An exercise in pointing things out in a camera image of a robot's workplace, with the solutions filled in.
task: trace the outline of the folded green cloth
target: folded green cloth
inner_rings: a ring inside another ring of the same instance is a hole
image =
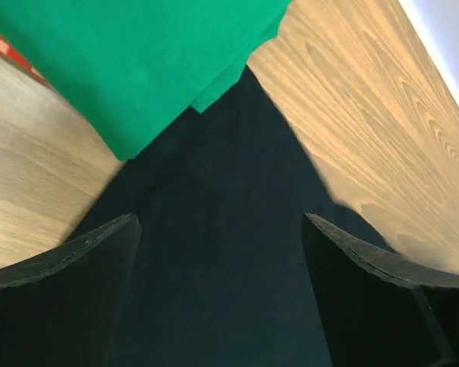
[[[124,160],[226,92],[289,2],[0,0],[0,33]]]

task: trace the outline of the red and white object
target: red and white object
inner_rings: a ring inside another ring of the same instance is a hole
[[[6,41],[0,35],[0,55],[2,55],[6,60],[11,60],[12,63],[19,65],[21,68],[28,71],[29,75],[34,77],[36,80],[39,80],[42,83],[46,83],[46,79],[22,56],[19,52],[14,49],[9,42]]]

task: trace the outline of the green cloth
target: green cloth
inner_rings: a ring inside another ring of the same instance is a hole
[[[0,33],[124,160],[226,92],[289,2],[0,0]]]

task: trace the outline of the dark fabric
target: dark fabric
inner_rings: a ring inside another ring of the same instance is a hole
[[[142,239],[110,366],[329,366],[301,216],[385,246],[330,199],[248,69],[128,162],[73,237],[123,213]]]

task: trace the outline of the tabletop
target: tabletop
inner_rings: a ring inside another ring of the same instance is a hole
[[[337,201],[404,256],[459,273],[459,108],[397,1],[294,0],[249,65]],[[121,166],[0,59],[0,267],[59,245]]]

